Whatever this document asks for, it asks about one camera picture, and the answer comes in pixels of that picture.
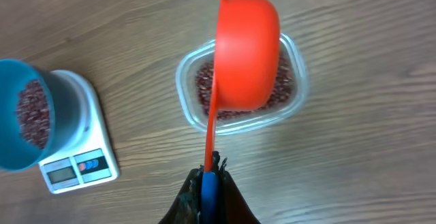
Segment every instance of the blue handle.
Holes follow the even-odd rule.
[[[215,220],[215,210],[217,208],[217,197],[219,190],[219,177],[215,173],[203,173],[202,193],[201,193],[201,217],[202,223],[213,223]]]

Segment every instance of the red measuring cup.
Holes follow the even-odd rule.
[[[204,171],[212,168],[218,110],[255,110],[274,88],[279,16],[268,0],[221,0]]]

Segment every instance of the blue plastic cup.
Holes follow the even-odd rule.
[[[18,94],[35,79],[42,85],[50,115],[50,134],[42,150],[20,135],[16,115]],[[68,82],[22,61],[0,60],[0,168],[24,170],[59,151],[77,130],[79,111],[78,97]]]

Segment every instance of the red kidney beans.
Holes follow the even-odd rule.
[[[202,106],[203,113],[208,116],[209,103],[211,102],[213,80],[213,60],[203,63],[196,74],[196,86],[198,102]],[[258,110],[268,110],[285,104],[291,98],[294,90],[294,77],[289,59],[281,52],[279,57],[279,67],[275,78],[274,90],[270,98]],[[238,118],[247,114],[253,114],[253,111],[218,111],[217,120],[223,121],[232,118]]]
[[[21,136],[28,143],[42,150],[50,134],[50,112],[40,82],[38,80],[28,82],[18,97],[16,115]]]

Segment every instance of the wood grain surface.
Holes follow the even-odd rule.
[[[286,121],[217,137],[263,223],[436,223],[436,0],[271,0],[310,73]],[[218,0],[0,0],[0,59],[95,86],[121,168],[51,195],[37,167],[0,172],[0,223],[156,223],[204,135],[174,71],[213,38]]]

